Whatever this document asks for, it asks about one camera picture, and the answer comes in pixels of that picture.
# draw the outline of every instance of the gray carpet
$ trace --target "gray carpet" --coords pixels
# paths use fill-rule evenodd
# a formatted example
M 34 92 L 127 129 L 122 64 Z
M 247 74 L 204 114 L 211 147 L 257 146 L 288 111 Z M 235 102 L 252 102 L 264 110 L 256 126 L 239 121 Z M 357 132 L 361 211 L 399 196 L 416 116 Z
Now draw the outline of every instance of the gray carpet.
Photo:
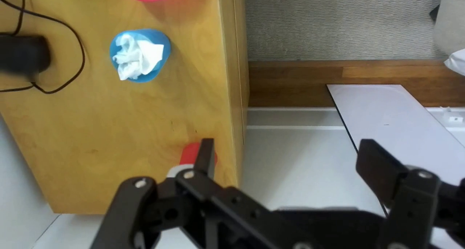
M 249 60 L 436 59 L 440 0 L 246 0 Z

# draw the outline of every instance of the crumpled paper towel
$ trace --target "crumpled paper towel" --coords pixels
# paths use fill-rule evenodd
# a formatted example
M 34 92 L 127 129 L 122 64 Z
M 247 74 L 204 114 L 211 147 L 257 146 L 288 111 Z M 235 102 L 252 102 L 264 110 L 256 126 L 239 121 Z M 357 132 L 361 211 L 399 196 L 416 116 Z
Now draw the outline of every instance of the crumpled paper towel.
M 444 62 L 452 71 L 465 75 L 465 49 L 458 50 L 450 55 L 449 59 Z
M 123 34 L 115 44 L 121 50 L 113 56 L 118 64 L 120 80 L 137 79 L 139 75 L 150 73 L 162 60 L 164 45 L 156 45 L 146 39 L 136 39 L 132 35 Z

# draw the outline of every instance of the wooden table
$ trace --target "wooden table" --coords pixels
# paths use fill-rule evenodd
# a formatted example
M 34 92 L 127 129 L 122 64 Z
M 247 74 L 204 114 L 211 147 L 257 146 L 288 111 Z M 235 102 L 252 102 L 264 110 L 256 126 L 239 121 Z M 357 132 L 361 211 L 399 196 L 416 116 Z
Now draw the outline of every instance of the wooden table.
M 248 102 L 244 0 L 28 0 L 28 8 L 74 27 L 88 60 L 53 95 L 0 93 L 0 112 L 54 212 L 104 213 L 121 181 L 162 181 L 184 146 L 204 137 L 215 138 L 216 180 L 239 184 Z M 3 4 L 0 12 L 1 31 L 14 30 L 18 12 Z M 24 22 L 22 34 L 50 43 L 52 66 L 38 84 L 55 89 L 80 66 L 76 38 L 45 19 Z M 171 56 L 149 83 L 119 81 L 110 42 L 141 28 L 168 35 Z M 0 75 L 0 89 L 24 85 Z

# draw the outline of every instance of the white tissue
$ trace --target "white tissue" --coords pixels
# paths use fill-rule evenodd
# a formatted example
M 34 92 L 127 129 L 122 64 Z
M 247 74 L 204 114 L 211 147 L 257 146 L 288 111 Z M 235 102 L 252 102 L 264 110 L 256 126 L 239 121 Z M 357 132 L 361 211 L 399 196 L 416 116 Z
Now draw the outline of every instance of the white tissue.
M 148 40 L 136 40 L 129 34 L 118 37 L 115 44 L 121 50 L 113 56 L 118 64 L 120 80 L 137 79 L 139 75 L 150 73 L 161 61 L 164 45 L 156 45 Z
M 444 64 L 452 71 L 465 75 L 465 49 L 452 53 Z

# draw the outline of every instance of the wood grain surface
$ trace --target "wood grain surface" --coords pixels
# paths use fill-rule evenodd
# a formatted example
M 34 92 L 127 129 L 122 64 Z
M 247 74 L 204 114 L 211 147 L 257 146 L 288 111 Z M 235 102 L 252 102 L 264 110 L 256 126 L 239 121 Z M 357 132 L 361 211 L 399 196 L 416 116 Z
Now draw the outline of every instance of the wood grain surface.
M 216 180 L 239 184 L 248 91 L 244 14 L 236 8 L 243 1 L 29 2 L 35 12 L 74 27 L 88 58 L 82 75 L 54 95 L 35 89 L 0 95 L 2 116 L 54 212 L 104 213 L 121 181 L 141 175 L 164 180 L 184 146 L 204 137 L 215 139 Z M 4 5 L 0 11 L 1 31 L 13 30 L 18 12 Z M 31 18 L 23 33 L 48 39 L 52 66 L 38 84 L 52 90 L 80 66 L 78 43 L 66 27 Z M 163 31 L 171 56 L 149 83 L 119 81 L 110 42 L 121 31 L 141 28 Z M 0 89 L 23 83 L 0 76 Z
M 465 106 L 443 60 L 249 62 L 251 107 L 330 107 L 326 84 L 400 84 L 426 107 Z

